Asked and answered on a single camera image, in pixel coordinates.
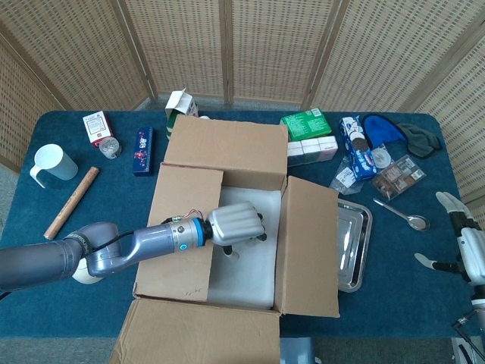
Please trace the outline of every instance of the blue box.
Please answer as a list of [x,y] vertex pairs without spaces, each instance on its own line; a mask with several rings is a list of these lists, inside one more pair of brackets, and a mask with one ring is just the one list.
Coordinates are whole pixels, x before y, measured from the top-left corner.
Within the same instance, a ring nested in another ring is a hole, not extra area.
[[342,118],[340,132],[346,143],[355,179],[364,180],[375,176],[377,174],[376,164],[358,117]]
[[136,176],[152,175],[153,133],[152,127],[141,127],[136,132],[133,155],[133,174]]

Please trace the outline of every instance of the cup handle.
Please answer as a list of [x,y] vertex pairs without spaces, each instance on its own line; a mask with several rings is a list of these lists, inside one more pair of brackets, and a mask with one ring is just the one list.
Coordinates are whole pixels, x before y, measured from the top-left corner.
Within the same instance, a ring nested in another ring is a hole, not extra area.
[[30,176],[42,187],[45,188],[45,186],[42,184],[39,178],[37,178],[37,174],[42,170],[43,168],[40,168],[38,165],[34,165],[30,169]]

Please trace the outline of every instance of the metal spoon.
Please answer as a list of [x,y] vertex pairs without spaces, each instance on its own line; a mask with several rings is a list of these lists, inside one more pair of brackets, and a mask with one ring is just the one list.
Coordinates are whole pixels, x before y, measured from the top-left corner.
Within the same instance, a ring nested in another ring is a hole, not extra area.
[[425,231],[430,228],[430,222],[423,216],[419,216],[419,215],[407,216],[407,215],[404,215],[402,212],[394,209],[393,207],[385,204],[384,202],[379,201],[378,199],[374,199],[374,202],[388,209],[389,211],[394,212],[399,217],[404,218],[408,222],[409,226],[417,231]]

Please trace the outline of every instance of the floor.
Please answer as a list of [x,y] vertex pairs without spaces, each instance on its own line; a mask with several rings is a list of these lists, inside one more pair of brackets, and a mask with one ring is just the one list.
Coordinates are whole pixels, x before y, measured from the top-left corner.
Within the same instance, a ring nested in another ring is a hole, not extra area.
[[[145,102],[139,109],[164,108],[167,96],[157,102]],[[197,99],[200,109],[221,110],[220,99]],[[294,105],[238,101],[234,109],[297,110]],[[17,176],[0,168],[0,236],[10,209]],[[0,363],[106,363],[114,346],[113,338],[11,338],[0,340]],[[316,339],[315,352],[323,364],[453,363],[450,339]]]

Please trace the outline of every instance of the woven screen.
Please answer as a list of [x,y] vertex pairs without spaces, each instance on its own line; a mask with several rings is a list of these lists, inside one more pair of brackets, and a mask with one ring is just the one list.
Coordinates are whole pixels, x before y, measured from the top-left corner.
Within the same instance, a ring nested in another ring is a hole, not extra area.
[[234,1],[234,97],[301,102],[332,3]]
[[483,7],[483,0],[351,1],[312,105],[397,110]]
[[54,109],[59,105],[0,46],[0,162],[19,171],[37,119]]
[[73,108],[131,109],[148,97],[108,1],[3,1],[0,20]]
[[157,91],[222,96],[217,0],[126,0]]
[[475,220],[478,221],[478,224],[480,224],[480,227],[485,229],[485,205],[471,209],[471,213],[475,217]]
[[440,122],[462,198],[485,189],[485,37],[418,111]]

